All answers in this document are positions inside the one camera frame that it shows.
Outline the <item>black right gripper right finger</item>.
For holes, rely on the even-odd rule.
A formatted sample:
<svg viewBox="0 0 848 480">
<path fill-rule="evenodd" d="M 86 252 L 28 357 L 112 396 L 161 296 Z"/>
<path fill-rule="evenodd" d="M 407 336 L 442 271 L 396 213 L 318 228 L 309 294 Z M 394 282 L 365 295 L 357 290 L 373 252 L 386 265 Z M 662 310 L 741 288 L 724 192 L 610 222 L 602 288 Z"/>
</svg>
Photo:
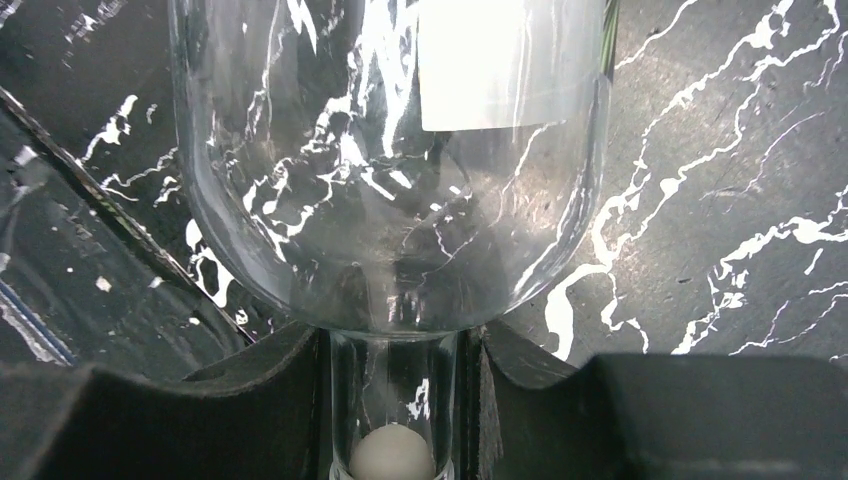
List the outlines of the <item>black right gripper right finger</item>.
<svg viewBox="0 0 848 480">
<path fill-rule="evenodd" d="M 467 479 L 843 479 L 847 372 L 794 356 L 604 353 L 463 336 Z"/>
</svg>

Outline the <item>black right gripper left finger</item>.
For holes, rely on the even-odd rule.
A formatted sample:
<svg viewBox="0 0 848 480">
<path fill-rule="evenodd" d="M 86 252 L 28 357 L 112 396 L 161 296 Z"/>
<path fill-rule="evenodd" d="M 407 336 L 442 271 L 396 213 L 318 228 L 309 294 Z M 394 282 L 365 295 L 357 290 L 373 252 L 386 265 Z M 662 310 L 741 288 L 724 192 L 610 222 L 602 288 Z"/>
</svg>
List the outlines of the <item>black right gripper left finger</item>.
<svg viewBox="0 0 848 480">
<path fill-rule="evenodd" d="M 314 479 L 326 337 L 291 323 L 188 375 L 1 366 L 5 479 Z"/>
</svg>

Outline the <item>clear bottle silver cap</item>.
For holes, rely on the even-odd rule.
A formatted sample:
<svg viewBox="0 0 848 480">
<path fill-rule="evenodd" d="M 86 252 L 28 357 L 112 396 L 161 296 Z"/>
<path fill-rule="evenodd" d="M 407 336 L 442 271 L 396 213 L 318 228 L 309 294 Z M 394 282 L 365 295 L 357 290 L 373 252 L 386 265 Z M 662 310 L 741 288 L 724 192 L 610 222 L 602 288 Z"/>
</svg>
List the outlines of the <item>clear bottle silver cap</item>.
<svg viewBox="0 0 848 480">
<path fill-rule="evenodd" d="M 614 1 L 172 1 L 202 237 L 330 338 L 334 479 L 454 479 L 461 336 L 591 221 Z"/>
</svg>

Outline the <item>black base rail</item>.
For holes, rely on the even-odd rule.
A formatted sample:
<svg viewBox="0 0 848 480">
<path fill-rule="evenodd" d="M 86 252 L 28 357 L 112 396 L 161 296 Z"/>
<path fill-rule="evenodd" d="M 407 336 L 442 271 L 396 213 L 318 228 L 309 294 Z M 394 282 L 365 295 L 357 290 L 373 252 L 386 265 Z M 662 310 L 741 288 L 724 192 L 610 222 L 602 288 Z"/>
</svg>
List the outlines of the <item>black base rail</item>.
<svg viewBox="0 0 848 480">
<path fill-rule="evenodd" d="M 1 97 L 1 356 L 180 379 L 248 338 Z"/>
</svg>

